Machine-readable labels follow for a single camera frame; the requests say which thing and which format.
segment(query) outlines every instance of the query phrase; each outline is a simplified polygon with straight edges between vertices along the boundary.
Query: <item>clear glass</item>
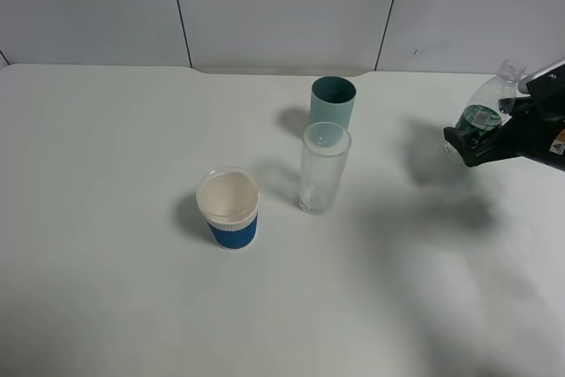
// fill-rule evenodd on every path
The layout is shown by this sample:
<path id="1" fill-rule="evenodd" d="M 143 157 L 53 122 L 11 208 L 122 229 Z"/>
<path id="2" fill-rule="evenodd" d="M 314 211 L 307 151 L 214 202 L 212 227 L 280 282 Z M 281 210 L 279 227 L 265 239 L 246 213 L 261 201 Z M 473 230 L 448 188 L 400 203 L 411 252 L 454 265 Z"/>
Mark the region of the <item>clear glass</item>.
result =
<path id="1" fill-rule="evenodd" d="M 304 131 L 300 171 L 300 207 L 312 215 L 324 214 L 334 204 L 351 136 L 334 123 L 316 123 Z"/>

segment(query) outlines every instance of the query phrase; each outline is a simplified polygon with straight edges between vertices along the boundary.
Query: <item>teal cup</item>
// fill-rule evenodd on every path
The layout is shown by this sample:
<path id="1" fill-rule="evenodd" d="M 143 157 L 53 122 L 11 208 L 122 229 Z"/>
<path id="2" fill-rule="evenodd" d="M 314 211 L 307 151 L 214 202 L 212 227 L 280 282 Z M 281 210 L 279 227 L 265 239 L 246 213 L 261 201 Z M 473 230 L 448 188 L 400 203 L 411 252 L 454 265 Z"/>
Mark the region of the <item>teal cup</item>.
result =
<path id="1" fill-rule="evenodd" d="M 312 85 L 310 124 L 335 123 L 347 129 L 357 89 L 347 79 L 322 77 Z"/>

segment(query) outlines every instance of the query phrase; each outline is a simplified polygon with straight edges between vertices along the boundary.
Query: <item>cup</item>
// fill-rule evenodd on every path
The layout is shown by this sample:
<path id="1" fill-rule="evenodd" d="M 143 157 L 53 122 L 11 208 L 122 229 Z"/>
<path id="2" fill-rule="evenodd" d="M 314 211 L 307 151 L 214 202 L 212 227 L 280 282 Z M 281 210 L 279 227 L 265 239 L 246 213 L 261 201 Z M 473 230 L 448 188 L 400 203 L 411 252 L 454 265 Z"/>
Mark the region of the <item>cup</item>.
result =
<path id="1" fill-rule="evenodd" d="M 334 123 L 315 123 L 304 131 L 299 205 L 311 215 L 332 207 L 351 147 L 351 136 Z"/>
<path id="2" fill-rule="evenodd" d="M 198 184 L 196 201 L 221 247 L 240 249 L 255 237 L 259 189 L 247 171 L 226 167 L 209 172 Z"/>
<path id="3" fill-rule="evenodd" d="M 347 79 L 322 77 L 312 84 L 310 124 L 335 123 L 347 129 L 357 89 Z"/>

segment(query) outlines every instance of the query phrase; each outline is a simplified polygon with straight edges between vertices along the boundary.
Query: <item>glass rim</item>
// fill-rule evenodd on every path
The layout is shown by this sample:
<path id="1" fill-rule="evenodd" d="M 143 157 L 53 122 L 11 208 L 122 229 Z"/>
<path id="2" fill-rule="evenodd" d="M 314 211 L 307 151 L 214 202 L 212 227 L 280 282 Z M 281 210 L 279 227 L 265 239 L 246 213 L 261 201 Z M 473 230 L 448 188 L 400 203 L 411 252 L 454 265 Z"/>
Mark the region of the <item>glass rim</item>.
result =
<path id="1" fill-rule="evenodd" d="M 208 183 L 212 178 L 215 177 L 219 177 L 219 176 L 225 176 L 226 174 L 230 174 L 230 173 L 239 173 L 242 174 L 245 178 L 247 178 L 252 184 L 253 187 L 255 187 L 255 192 L 257 193 L 257 200 L 255 202 L 255 205 L 252 207 L 249 207 L 247 209 L 244 209 L 241 212 L 238 212 L 236 214 L 228 214 L 228 215 L 218 215 L 218 214 L 214 214 L 212 212 L 210 212 L 209 210 L 207 210 L 205 207 L 202 207 L 201 203 L 200 203 L 200 199 L 199 199 L 199 195 L 202 191 L 202 188 L 206 185 L 206 183 Z M 208 172 L 198 183 L 198 186 L 196 187 L 196 203 L 198 204 L 198 208 L 200 209 L 200 211 L 211 217 L 211 218 L 219 218 L 219 219 L 228 219 L 231 217 L 235 217 L 235 216 L 239 216 L 239 215 L 243 215 L 245 214 L 245 218 L 243 218 L 242 220 L 239 220 L 238 222 L 232 222 L 232 225 L 241 223 L 243 221 L 245 221 L 250 214 L 253 213 L 253 211 L 257 208 L 257 206 L 259 205 L 259 187 L 257 186 L 257 183 L 255 183 L 255 180 L 253 180 L 253 177 L 251 177 L 251 175 L 244 170 L 243 168 L 239 168 L 239 167 L 221 167 L 221 168 L 216 168 L 214 170 L 211 170 L 210 172 Z"/>
<path id="2" fill-rule="evenodd" d="M 332 126 L 334 126 L 334 127 L 337 127 L 337 128 L 339 128 L 339 129 L 341 129 L 343 133 L 347 134 L 347 147 L 346 147 L 342 152 L 339 152 L 339 153 L 337 153 L 337 154 L 328 154 L 328 155 L 324 155 L 323 153 L 313 151 L 313 150 L 308 146 L 308 144 L 306 143 L 306 133 L 307 133 L 308 130 L 310 130 L 311 128 L 315 127 L 316 125 L 320 125 L 320 124 L 330 124 L 330 125 L 332 125 Z M 323 156 L 324 158 L 335 158 L 335 157 L 337 157 L 337 156 L 345 155 L 345 154 L 347 154 L 347 153 L 350 151 L 350 149 L 351 149 L 351 134 L 350 134 L 350 132 L 347 131 L 347 128 L 345 128 L 345 127 L 342 126 L 342 125 L 339 125 L 339 124 L 336 124 L 336 123 L 331 123 L 331 122 L 329 122 L 329 121 L 319 121 L 318 123 L 313 123 L 313 124 L 310 124 L 310 125 L 308 125 L 308 126 L 306 127 L 306 129 L 304 130 L 304 134 L 302 135 L 302 144 L 303 144 L 303 146 L 308 150 L 308 152 L 310 152 L 310 153 L 313 154 L 313 155 Z"/>

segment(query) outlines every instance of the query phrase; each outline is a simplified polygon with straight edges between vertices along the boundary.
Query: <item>water bottle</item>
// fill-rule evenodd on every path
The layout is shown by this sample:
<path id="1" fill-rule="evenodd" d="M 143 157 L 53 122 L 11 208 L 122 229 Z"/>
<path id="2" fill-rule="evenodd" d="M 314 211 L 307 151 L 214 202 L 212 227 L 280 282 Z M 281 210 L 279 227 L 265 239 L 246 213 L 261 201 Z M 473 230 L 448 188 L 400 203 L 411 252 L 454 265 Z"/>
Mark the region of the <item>water bottle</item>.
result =
<path id="1" fill-rule="evenodd" d="M 508 102 L 508 99 L 516 98 L 516 86 L 524 71 L 525 66 L 509 59 L 504 61 L 496 76 L 479 87 L 471 96 L 457 121 L 456 129 L 478 130 L 477 138 L 479 138 L 508 121 L 512 106 L 512 102 Z M 449 143 L 446 149 L 458 156 Z"/>

